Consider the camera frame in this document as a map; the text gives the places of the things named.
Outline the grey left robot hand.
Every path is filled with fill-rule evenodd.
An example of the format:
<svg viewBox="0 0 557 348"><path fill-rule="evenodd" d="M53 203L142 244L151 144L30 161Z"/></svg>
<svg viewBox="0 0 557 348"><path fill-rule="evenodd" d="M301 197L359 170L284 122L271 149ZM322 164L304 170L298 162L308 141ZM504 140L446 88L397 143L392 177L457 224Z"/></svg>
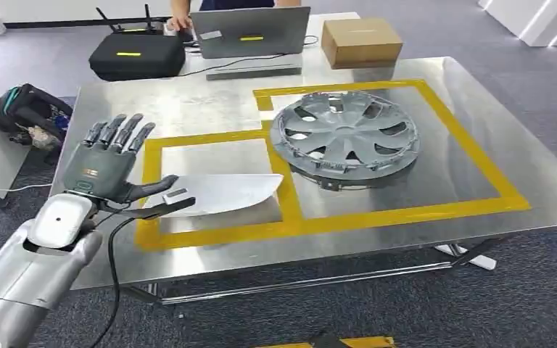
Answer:
<svg viewBox="0 0 557 348"><path fill-rule="evenodd" d="M134 135L143 117L140 113L132 117L121 114L109 123L95 123L67 164L65 190L126 204L170 189L178 180L177 175L144 185L128 182L137 154L155 128L154 123L146 123Z"/></svg>

